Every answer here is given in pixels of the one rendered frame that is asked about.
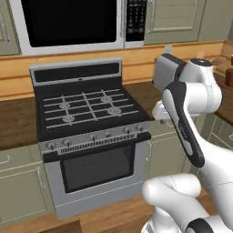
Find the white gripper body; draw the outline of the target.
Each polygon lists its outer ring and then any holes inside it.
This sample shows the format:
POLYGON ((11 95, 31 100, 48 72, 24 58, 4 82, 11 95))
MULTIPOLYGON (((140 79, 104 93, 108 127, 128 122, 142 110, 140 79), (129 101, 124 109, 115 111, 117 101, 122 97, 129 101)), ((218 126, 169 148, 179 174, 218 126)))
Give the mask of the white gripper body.
POLYGON ((170 116, 169 116, 168 112, 166 111, 162 101, 158 101, 155 104, 155 106, 152 110, 152 116, 157 121, 170 119, 170 116))

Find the green drawer front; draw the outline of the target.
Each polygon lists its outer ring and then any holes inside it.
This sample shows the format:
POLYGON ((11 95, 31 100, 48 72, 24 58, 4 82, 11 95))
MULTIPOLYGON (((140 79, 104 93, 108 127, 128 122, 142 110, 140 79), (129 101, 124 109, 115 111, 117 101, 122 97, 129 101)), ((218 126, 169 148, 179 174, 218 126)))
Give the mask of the green drawer front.
POLYGON ((0 171, 41 161, 38 144, 0 151, 0 171))
POLYGON ((156 120, 150 122, 150 134, 152 137, 158 137, 166 133, 171 133, 173 129, 174 128, 167 122, 166 124, 160 124, 160 121, 156 120))

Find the green base cupboard door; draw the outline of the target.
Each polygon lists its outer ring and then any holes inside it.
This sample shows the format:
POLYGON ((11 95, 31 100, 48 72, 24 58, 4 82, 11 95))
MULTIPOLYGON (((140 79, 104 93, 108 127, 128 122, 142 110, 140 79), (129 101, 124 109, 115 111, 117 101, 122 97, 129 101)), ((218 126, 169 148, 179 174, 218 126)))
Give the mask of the green base cupboard door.
POLYGON ((209 142, 233 150, 233 126, 216 116, 210 132, 209 142))
POLYGON ((0 171, 0 228, 54 212, 42 163, 0 171), (46 185, 40 187, 36 168, 46 185))
POLYGON ((188 173, 191 165, 176 132, 152 137, 152 156, 146 161, 145 179, 188 173))

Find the silver toaster with black top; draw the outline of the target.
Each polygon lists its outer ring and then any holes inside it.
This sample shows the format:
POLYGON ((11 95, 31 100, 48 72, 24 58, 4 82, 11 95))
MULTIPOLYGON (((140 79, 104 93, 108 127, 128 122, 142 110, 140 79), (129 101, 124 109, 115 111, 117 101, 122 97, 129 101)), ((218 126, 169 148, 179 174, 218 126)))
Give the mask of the silver toaster with black top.
POLYGON ((163 90, 179 77, 187 63, 176 56, 164 53, 156 61, 153 84, 154 87, 163 92, 163 90))

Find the silver stove with gas hob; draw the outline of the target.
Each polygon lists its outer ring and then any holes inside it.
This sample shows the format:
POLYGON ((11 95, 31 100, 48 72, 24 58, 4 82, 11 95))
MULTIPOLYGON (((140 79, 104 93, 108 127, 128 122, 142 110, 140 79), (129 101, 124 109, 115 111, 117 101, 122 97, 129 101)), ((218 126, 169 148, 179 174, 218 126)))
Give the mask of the silver stove with gas hob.
POLYGON ((42 158, 130 140, 149 142, 150 117, 122 85, 121 58, 31 65, 29 72, 42 158), (143 125, 142 132, 136 130, 137 124, 143 125), (124 127, 130 134, 123 132, 124 127), (63 144, 65 139, 71 140, 70 147, 63 144), (49 142, 56 145, 54 150, 46 147, 49 142))

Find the red-brown jar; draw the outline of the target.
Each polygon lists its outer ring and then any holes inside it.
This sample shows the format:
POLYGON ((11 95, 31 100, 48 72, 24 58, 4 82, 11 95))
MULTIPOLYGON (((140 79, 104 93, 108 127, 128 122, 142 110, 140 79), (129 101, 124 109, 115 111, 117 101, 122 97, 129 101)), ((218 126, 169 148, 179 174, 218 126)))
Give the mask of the red-brown jar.
POLYGON ((233 68, 226 70, 225 85, 229 88, 233 88, 233 68))

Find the silver oven door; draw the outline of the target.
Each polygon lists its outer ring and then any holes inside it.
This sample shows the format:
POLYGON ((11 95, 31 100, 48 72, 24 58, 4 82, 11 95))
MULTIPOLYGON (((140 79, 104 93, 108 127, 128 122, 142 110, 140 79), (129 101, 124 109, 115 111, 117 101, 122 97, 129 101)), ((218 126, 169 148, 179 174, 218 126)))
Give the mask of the silver oven door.
POLYGON ((147 142, 43 155, 56 214, 68 218, 141 193, 147 142))

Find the green wall cupboard door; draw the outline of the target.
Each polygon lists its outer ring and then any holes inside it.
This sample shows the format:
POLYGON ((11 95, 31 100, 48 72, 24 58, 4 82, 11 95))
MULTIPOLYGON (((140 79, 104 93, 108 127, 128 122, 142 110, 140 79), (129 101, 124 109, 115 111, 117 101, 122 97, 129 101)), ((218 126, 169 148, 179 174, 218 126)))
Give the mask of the green wall cupboard door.
POLYGON ((12 16, 10 4, 8 0, 0 0, 0 9, 2 11, 7 33, 10 36, 11 43, 5 42, 2 29, 0 26, 0 56, 18 55, 21 53, 17 33, 15 29, 15 23, 12 16))
POLYGON ((147 1, 145 45, 169 44, 198 40, 206 0, 154 0, 153 30, 147 34, 151 7, 147 1))
POLYGON ((206 1, 198 40, 233 40, 233 0, 206 1))

